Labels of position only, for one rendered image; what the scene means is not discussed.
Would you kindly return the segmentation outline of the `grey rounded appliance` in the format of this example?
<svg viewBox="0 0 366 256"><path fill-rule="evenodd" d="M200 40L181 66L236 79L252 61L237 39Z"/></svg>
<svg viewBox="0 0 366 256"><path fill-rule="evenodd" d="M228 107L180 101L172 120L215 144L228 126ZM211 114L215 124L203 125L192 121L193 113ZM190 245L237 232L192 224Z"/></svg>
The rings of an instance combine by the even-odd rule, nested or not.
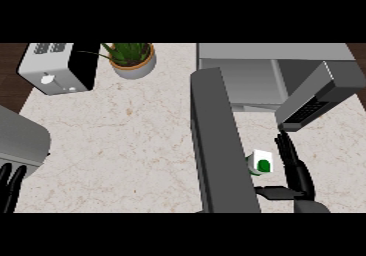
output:
<svg viewBox="0 0 366 256"><path fill-rule="evenodd" d="M29 177L42 165L50 150L47 129L0 105L0 168L26 166Z"/></svg>

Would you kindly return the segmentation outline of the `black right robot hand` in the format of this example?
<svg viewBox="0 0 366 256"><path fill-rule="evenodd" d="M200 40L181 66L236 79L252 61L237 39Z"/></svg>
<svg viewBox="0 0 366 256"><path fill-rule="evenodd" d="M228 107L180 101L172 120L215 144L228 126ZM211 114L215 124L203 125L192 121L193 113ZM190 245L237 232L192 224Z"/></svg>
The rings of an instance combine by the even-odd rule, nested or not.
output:
<svg viewBox="0 0 366 256"><path fill-rule="evenodd" d="M274 138L279 155L283 163L286 187L255 187L255 193L267 200L308 200L316 197L316 190L305 163L299 160L295 146L285 131Z"/></svg>

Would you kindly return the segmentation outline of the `grey microwave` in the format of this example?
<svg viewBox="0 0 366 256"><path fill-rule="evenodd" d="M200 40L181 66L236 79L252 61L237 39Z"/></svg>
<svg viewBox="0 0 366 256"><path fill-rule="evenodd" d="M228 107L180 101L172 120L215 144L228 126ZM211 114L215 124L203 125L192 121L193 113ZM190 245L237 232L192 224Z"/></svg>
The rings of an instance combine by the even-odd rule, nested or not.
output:
<svg viewBox="0 0 366 256"><path fill-rule="evenodd" d="M217 68L236 112L271 112L295 132L364 87L342 43L199 43L196 67Z"/></svg>

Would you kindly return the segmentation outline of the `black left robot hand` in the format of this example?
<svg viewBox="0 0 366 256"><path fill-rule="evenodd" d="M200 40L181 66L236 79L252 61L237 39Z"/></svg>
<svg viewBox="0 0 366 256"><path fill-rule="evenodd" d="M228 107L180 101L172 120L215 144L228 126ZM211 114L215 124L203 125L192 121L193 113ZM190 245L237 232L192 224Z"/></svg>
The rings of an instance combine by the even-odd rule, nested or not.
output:
<svg viewBox="0 0 366 256"><path fill-rule="evenodd" d="M25 165L16 171L11 171L10 163L0 168L0 213L14 212L25 174Z"/></svg>

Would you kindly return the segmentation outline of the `white and green milk carton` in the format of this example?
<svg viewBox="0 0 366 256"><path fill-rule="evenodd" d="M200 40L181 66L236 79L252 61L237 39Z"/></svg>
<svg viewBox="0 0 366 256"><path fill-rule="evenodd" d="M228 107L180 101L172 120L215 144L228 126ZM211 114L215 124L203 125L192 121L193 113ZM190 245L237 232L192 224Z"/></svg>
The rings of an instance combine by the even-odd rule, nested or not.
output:
<svg viewBox="0 0 366 256"><path fill-rule="evenodd" d="M273 154L268 151L254 150L246 157L248 171L254 176L273 172Z"/></svg>

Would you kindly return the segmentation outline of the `green plant in grey pot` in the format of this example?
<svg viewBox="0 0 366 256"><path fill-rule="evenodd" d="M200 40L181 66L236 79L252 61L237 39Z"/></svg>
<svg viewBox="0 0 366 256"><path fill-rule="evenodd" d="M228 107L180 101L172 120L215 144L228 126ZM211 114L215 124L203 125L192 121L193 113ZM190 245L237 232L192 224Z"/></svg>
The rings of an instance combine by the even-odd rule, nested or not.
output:
<svg viewBox="0 0 366 256"><path fill-rule="evenodd" d="M107 59L118 76L128 80L143 78L156 65L156 54L152 43L101 43L107 54L97 56Z"/></svg>

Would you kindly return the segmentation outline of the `dark grey microwave door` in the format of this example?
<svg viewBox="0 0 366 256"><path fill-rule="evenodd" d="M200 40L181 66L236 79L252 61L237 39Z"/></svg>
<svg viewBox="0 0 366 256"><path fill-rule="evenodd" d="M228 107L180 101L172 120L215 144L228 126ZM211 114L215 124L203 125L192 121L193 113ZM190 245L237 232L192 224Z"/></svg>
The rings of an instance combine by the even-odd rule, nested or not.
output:
<svg viewBox="0 0 366 256"><path fill-rule="evenodd" d="M203 213L259 213L218 68L190 75L190 129Z"/></svg>

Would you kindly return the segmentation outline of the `white and black toaster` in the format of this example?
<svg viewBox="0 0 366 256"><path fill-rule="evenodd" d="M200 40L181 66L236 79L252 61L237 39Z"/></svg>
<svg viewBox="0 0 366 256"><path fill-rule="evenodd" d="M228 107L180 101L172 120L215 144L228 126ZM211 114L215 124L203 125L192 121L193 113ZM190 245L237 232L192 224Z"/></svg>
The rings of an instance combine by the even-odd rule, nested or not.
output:
<svg viewBox="0 0 366 256"><path fill-rule="evenodd" d="M29 43L17 74L45 95L90 91L99 50L99 43Z"/></svg>

